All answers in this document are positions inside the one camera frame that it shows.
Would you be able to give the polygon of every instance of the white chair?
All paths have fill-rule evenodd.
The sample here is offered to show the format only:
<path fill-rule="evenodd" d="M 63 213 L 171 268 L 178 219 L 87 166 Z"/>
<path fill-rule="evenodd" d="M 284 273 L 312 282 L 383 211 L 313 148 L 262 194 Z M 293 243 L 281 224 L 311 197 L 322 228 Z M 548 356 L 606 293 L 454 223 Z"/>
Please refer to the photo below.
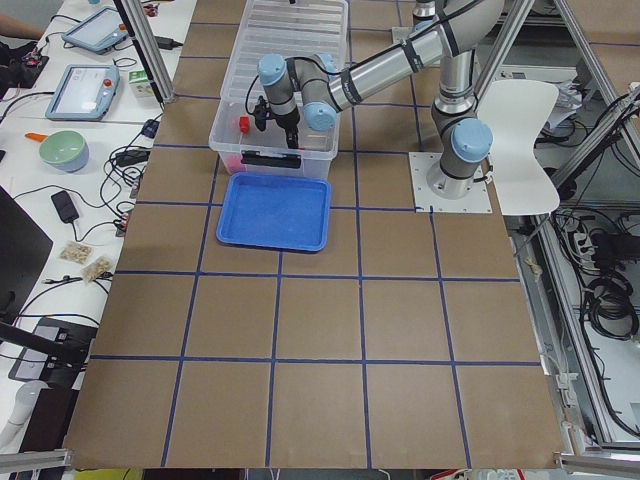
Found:
<path fill-rule="evenodd" d="M 558 98 L 558 89 L 534 80 L 499 80 L 477 115 L 493 132 L 489 160 L 503 215 L 540 215 L 560 197 L 533 154 L 535 140 Z"/>

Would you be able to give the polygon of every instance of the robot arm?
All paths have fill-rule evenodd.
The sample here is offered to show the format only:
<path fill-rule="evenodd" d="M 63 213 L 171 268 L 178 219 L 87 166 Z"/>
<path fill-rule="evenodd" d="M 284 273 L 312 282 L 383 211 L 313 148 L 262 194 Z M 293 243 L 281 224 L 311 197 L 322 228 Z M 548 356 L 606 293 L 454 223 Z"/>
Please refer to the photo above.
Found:
<path fill-rule="evenodd" d="M 309 128 L 327 131 L 338 112 L 441 60 L 440 93 L 432 115 L 445 151 L 442 178 L 435 175 L 434 182 L 442 196 L 460 197 L 492 141 L 488 127 L 472 111 L 474 47 L 493 28 L 503 6 L 504 0 L 451 0 L 436 9 L 432 23 L 417 25 L 405 41 L 340 72 L 328 55 L 266 55 L 258 64 L 268 100 L 260 109 L 262 122 L 275 119 L 287 134 L 289 148 L 298 148 L 300 114 L 294 92 L 301 92 Z"/>

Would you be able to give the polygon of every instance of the clear plastic bin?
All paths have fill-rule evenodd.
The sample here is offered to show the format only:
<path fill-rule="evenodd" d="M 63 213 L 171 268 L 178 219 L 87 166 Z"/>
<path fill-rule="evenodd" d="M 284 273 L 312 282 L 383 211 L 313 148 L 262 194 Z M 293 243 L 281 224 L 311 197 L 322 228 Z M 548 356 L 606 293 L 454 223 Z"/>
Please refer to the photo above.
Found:
<path fill-rule="evenodd" d="M 310 130 L 304 119 L 298 124 L 299 149 L 287 148 L 285 132 L 275 121 L 260 132 L 249 116 L 250 130 L 240 131 L 247 116 L 245 99 L 257 75 L 258 61 L 268 53 L 286 57 L 329 53 L 336 67 L 344 66 L 347 51 L 348 6 L 344 0 L 247 0 L 235 45 L 222 84 L 209 146 L 220 154 L 227 171 L 262 172 L 326 179 L 338 153 L 340 115 L 328 132 Z M 256 82 L 249 109 L 264 96 Z M 302 106 L 296 93 L 298 105 Z"/>

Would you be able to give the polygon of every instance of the orange handle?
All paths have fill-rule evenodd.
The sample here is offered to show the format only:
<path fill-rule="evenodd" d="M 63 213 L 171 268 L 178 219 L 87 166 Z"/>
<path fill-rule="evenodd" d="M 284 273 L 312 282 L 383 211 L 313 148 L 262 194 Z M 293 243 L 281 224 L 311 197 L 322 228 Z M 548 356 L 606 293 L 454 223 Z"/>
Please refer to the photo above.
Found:
<path fill-rule="evenodd" d="M 25 137 L 30 138 L 31 140 L 35 140 L 36 142 L 44 142 L 44 139 L 48 137 L 48 135 L 42 135 L 41 133 L 25 133 Z"/>

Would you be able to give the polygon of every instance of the person's arm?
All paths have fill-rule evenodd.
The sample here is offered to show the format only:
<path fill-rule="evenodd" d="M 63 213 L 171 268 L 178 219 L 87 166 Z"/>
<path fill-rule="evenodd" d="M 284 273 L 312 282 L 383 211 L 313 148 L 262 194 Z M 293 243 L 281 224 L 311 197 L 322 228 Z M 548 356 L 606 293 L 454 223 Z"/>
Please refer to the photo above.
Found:
<path fill-rule="evenodd" d="M 25 40 L 39 40 L 44 30 L 0 13 L 0 35 Z"/>

